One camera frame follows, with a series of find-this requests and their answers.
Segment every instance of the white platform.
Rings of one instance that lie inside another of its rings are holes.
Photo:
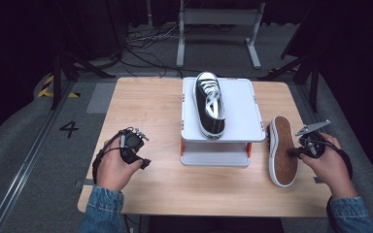
[[[200,131],[192,97],[195,77],[183,83],[182,137],[185,165],[248,166],[247,145],[265,139],[253,84],[245,79],[219,79],[225,113],[225,129],[218,140],[208,140]]]

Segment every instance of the shoe lace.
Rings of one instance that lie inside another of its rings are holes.
[[[205,109],[213,118],[220,117],[220,88],[216,81],[203,81],[201,83],[202,89],[207,94],[207,104]]]

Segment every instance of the hand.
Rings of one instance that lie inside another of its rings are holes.
[[[341,145],[336,138],[324,133],[322,133],[322,137],[338,149],[341,149]],[[320,158],[312,158],[305,154],[300,154],[300,158],[329,186],[333,198],[358,196],[350,180],[344,160],[334,149],[325,147],[325,152]]]
[[[119,148],[119,146],[120,136],[106,148],[106,151]],[[120,192],[128,184],[132,175],[141,167],[142,162],[142,160],[138,160],[127,164],[120,157],[119,149],[111,150],[104,155],[99,164],[96,185]]]

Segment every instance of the gray carpet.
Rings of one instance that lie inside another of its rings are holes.
[[[148,26],[134,30],[150,29]],[[287,64],[293,58],[280,59],[296,26],[261,26],[255,47],[262,65],[255,70],[250,61],[244,39],[249,27],[234,27],[229,32],[209,28],[193,28],[186,34],[186,57],[182,75],[196,76],[199,71],[211,71],[220,77],[255,78],[264,76],[271,68]],[[147,49],[133,50],[154,64],[165,64],[176,68],[178,40],[157,42]],[[125,52],[122,60],[136,66],[151,66]],[[94,61],[94,64],[105,60]],[[118,63],[106,69],[120,77],[165,76],[178,79],[176,69],[156,67],[139,68]],[[352,157],[355,169],[354,183],[363,196],[373,218],[373,166],[359,145],[354,132],[342,114],[330,90],[320,79],[318,109],[311,112],[308,105],[308,84],[295,85],[290,73],[279,77],[276,82],[286,82],[305,123],[330,119],[326,131],[339,139],[343,149]],[[85,177],[102,123],[113,94],[117,79],[105,80],[91,73],[82,73],[77,83],[72,83],[73,92],[79,98],[67,98],[55,116],[48,135],[38,153],[33,170],[23,190],[2,225],[2,232],[74,232],[83,216],[77,209],[80,190],[73,187],[76,180]],[[35,96],[46,77],[37,85]],[[51,99],[36,97],[0,127],[0,203],[10,188],[26,155],[33,146],[51,108]],[[68,132],[59,130],[70,121],[75,121],[76,130],[68,138]],[[131,216],[138,221],[138,216]],[[148,217],[143,216],[142,232],[147,232]],[[283,218],[286,232],[325,232],[325,218]],[[131,223],[137,231],[138,226]]]

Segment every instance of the denim sleeve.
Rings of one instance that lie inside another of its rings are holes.
[[[94,186],[79,232],[124,232],[119,216],[122,206],[122,193]]]
[[[330,207],[339,232],[373,232],[373,221],[361,197],[332,199]],[[336,231],[329,225],[327,232]]]

